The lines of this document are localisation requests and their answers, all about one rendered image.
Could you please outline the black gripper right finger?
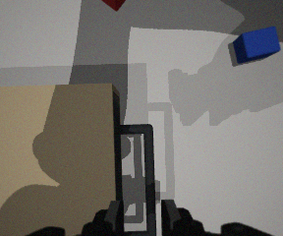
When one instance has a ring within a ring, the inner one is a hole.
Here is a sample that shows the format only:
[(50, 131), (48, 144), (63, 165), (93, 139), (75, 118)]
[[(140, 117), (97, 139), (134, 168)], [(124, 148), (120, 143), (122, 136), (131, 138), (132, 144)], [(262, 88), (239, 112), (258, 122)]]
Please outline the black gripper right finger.
[(240, 222), (221, 225), (221, 234), (203, 232), (202, 223), (174, 200), (161, 200), (161, 231), (162, 236), (273, 236)]

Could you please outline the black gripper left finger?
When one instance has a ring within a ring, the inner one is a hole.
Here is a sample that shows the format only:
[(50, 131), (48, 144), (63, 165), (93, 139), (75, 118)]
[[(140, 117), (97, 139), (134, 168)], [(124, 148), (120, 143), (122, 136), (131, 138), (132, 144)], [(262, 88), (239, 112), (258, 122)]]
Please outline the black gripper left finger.
[[(93, 220), (76, 236), (124, 236), (124, 201), (111, 201), (109, 208), (98, 211)], [(65, 229), (48, 226), (26, 236), (65, 236)]]

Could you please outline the blue block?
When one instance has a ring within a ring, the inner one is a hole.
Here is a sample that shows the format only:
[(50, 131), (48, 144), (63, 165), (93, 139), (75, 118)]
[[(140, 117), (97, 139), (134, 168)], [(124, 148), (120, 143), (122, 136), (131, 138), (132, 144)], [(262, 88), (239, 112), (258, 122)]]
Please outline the blue block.
[(265, 58), (281, 50), (276, 27), (244, 32), (233, 44), (238, 64)]

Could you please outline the dark red block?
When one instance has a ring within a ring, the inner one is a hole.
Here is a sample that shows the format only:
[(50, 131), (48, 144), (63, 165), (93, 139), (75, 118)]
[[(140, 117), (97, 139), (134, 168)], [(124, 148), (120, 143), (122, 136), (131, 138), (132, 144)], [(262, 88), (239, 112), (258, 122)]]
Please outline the dark red block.
[(126, 0), (102, 0), (102, 1), (106, 3), (109, 7), (111, 7), (113, 10), (118, 11)]

